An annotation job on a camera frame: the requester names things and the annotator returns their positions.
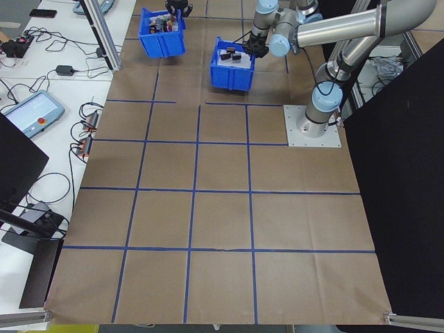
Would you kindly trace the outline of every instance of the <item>blue bin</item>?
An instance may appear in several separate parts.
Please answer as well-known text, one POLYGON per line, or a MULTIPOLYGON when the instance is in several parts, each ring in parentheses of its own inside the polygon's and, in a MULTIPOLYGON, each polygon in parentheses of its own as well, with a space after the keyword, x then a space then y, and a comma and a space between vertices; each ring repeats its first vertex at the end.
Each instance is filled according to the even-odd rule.
POLYGON ((244 52, 242 45, 222 40, 219 36, 216 38, 213 58, 211 60, 211 84, 216 88, 225 88, 229 90, 243 90, 247 92, 253 83, 253 74, 255 72, 255 57, 251 58, 250 68, 238 68, 232 66, 217 65, 218 50, 226 50, 227 47, 234 47, 236 51, 244 52))
POLYGON ((169 14, 167 10, 150 12, 142 8, 139 25, 139 40, 150 58, 168 58, 180 56, 187 50, 185 49, 183 31, 185 30, 185 21, 178 13, 179 27, 177 31, 168 33, 150 34, 151 17, 169 14))

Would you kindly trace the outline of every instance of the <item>white table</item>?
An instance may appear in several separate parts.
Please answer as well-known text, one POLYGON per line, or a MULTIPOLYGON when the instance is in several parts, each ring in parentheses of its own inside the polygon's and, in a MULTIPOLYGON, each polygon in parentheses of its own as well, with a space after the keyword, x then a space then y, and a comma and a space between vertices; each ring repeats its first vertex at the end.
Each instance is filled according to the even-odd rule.
MULTIPOLYGON (((60 32, 66 38, 70 40, 76 40, 79 42, 94 43, 96 44, 96 38, 92 32, 91 27, 85 16, 75 14, 72 9, 76 3, 68 0, 43 0, 39 5, 41 9, 54 9, 57 10, 57 15, 53 19, 34 17, 29 21, 28 26, 24 30, 31 27, 45 28, 48 31, 60 32)), ((123 45, 125 39, 126 30, 130 23, 131 15, 135 0, 116 0, 114 6, 105 15, 108 28, 110 30, 114 44, 123 45)), ((37 43, 35 40, 30 45, 23 59, 17 59, 17 64, 12 67, 1 67, 1 78, 37 78, 41 75, 45 75, 52 69, 55 69, 57 65, 71 65, 76 70, 86 70, 87 65, 85 59, 87 57, 95 57, 95 55, 85 55, 77 46, 71 42, 65 47, 65 50, 61 52, 48 52, 45 51, 56 38, 51 38, 45 42, 37 43)), ((62 45, 56 43, 51 49, 59 49, 62 45)), ((81 47, 87 52, 95 52, 98 45, 81 45, 81 47)), ((14 62, 12 60, 2 60, 6 65, 11 65, 14 62)), ((89 60, 91 68, 106 67, 106 62, 103 58, 98 60, 89 60)), ((96 78, 89 79, 86 73, 75 73, 73 76, 57 76, 56 73, 50 74, 54 79, 63 80, 112 80, 112 72, 102 74, 96 78)))
MULTIPOLYGON (((96 43, 86 18, 72 12, 74 4, 69 0, 43 0, 39 8, 57 10, 56 17, 54 19, 32 18, 26 29, 32 26, 45 27, 48 31, 60 31, 69 39, 96 43)), ((105 16, 115 44, 123 45, 134 5, 135 0, 116 0, 114 7, 105 16)), ((86 69, 86 56, 72 44, 68 44, 63 52, 45 51, 44 49, 53 40, 42 43, 33 42, 25 57, 17 60, 17 64, 13 68, 0 68, 0 78, 10 87, 16 83, 32 85, 37 77, 45 75, 48 71, 55 69, 57 65, 71 65, 78 70, 86 69)), ((87 52, 93 52, 96 47, 83 46, 87 52)), ((8 62, 10 60, 2 61, 7 65, 10 64, 8 62)), ((104 59, 93 60, 90 63, 92 68, 106 66, 104 59)), ((65 107, 65 113, 43 133, 34 136, 32 140, 50 157, 42 174, 61 172, 70 178, 68 150, 69 144, 73 140, 69 130, 74 123, 80 120, 78 109, 81 104, 88 101, 94 101, 101 105, 105 103, 111 85, 112 73, 109 72, 94 79, 88 78, 86 73, 77 73, 72 77, 57 76, 55 73, 51 73, 49 77, 51 79, 49 93, 65 107)), ((23 101, 31 93, 27 88, 19 86, 14 89, 14 94, 19 101, 23 101)), ((0 101, 0 108, 12 103, 6 99, 6 89, 3 85, 0 85, 0 96, 3 98, 0 101)), ((94 110, 95 108, 85 107, 86 113, 94 110)), ((77 126, 74 135, 80 133, 81 130, 82 126, 77 126)), ((85 165, 74 156, 72 164, 77 192, 85 165)), ((67 189, 66 186, 66 181, 61 177, 50 176, 34 186, 32 195, 41 200, 50 200, 63 195, 67 189)), ((50 208, 70 219, 72 194, 69 194, 63 201, 50 205, 50 208)), ((33 256, 28 253, 0 242, 0 314, 35 311, 35 309, 19 309, 32 258, 33 256)), ((46 328, 46 323, 13 327, 14 330, 45 330, 46 328)))
MULTIPOLYGON (((32 79, 5 79, 6 83, 13 85, 21 82, 31 84, 32 79)), ((104 104, 111 82, 107 81, 82 81, 82 80, 55 80, 51 82, 50 94, 65 107, 65 113, 62 117, 51 124, 44 132, 34 136, 33 141, 50 158, 43 173, 60 172, 69 175, 68 149, 69 144, 73 142, 69 130, 74 123, 80 120, 78 108, 84 102, 93 100, 96 103, 104 104), (67 94, 71 89, 75 94, 67 94)), ((0 87, 0 94, 5 94, 6 89, 0 87)), ((29 96, 25 87, 18 87, 15 90, 16 97, 20 100, 29 96)), ((0 101, 0 107, 7 105, 7 101, 0 101)), ((96 108, 85 107, 85 111, 94 111, 96 108)), ((82 126, 77 126, 74 135, 82 131, 82 126)), ((75 190, 78 191, 79 184, 83 177, 85 165, 72 157, 75 190)), ((51 176, 42 179, 32 189, 32 195, 42 200, 51 200, 60 197, 67 189, 67 183, 57 176, 51 176)), ((67 219, 71 218, 72 194, 69 194, 64 200, 49 205, 50 208, 67 219)), ((29 311, 27 309, 18 310, 22 298, 26 278, 29 272, 33 256, 0 242, 0 314, 18 313, 29 311)))

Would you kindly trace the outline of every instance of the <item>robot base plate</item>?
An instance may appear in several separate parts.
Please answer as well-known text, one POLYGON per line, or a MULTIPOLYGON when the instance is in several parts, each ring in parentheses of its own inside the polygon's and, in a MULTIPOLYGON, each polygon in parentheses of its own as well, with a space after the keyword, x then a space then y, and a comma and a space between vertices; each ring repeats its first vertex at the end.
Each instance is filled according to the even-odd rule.
POLYGON ((285 128, 289 147, 341 148, 338 128, 328 126, 322 137, 311 138, 303 135, 296 126, 296 119, 305 111, 306 105, 284 105, 285 128))

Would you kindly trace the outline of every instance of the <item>black panel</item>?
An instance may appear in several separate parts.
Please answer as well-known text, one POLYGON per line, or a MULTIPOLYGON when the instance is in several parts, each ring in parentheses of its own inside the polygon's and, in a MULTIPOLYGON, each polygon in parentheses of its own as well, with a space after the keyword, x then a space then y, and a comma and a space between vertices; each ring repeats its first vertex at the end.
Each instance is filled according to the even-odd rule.
POLYGON ((444 40, 345 121, 393 311, 444 318, 444 40))
POLYGON ((12 212, 43 171, 46 156, 13 123, 0 114, 0 209, 12 212))
POLYGON ((63 241, 40 239, 35 248, 33 262, 23 291, 20 309, 43 307, 53 279, 63 241))

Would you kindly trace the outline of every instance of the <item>robotic arm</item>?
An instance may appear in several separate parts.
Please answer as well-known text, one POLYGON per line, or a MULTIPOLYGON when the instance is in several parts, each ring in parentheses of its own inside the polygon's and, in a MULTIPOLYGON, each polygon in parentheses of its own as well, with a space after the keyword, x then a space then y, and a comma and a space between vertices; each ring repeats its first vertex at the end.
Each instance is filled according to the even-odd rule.
POLYGON ((308 137, 320 137, 328 120, 342 100, 341 86, 386 36, 397 35, 423 23, 436 6, 436 0, 382 0, 373 10, 358 12, 302 24, 301 18, 313 15, 317 0, 291 0, 290 8, 278 5, 278 0, 258 0, 253 27, 244 50, 262 58, 268 53, 266 39, 270 28, 274 34, 269 50, 283 57, 293 49, 295 54, 306 46, 352 40, 336 60, 325 63, 316 75, 317 84, 311 103, 303 117, 297 120, 300 131, 308 137))
POLYGON ((188 17, 193 10, 193 5, 188 4, 188 0, 166 0, 165 8, 170 15, 177 16, 178 10, 181 10, 182 17, 188 17))

